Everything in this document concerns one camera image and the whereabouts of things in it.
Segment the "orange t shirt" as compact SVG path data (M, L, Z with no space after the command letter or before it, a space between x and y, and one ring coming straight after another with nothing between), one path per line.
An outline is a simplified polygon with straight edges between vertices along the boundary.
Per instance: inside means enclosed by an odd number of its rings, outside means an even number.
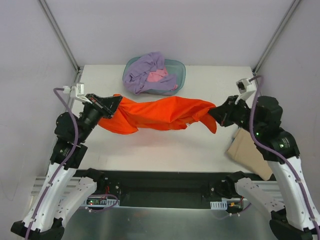
M130 135L139 129L185 130L188 125L200 122L215 134L217 123L209 115L209 110L215 107L208 101L180 96L149 102L135 102L123 97L114 116L111 119L103 117L98 125L115 134Z

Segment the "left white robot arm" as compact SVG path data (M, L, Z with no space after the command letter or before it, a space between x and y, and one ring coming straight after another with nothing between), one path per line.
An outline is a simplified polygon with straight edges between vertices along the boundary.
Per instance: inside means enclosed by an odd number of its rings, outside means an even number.
M12 224L12 233L26 240L60 240L69 220L84 201L92 194L104 194L105 174L89 168L75 189L61 199L87 152L86 139L102 118L111 119L115 115L121 100L120 95L99 97L89 93L84 97L79 117L70 108L59 115L54 130L57 141L45 181L28 214Z

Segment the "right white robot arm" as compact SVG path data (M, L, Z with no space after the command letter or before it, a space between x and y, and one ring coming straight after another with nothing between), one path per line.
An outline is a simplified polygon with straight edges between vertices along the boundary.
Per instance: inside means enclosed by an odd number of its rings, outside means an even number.
M278 240L311 240L319 236L320 214L305 183L297 142L281 127L283 109L279 102L274 97L259 96L248 107L234 95L208 113L222 127L235 124L250 133L276 178L283 201L275 200L242 171L229 174L216 185L215 193L227 199L247 199L268 219Z

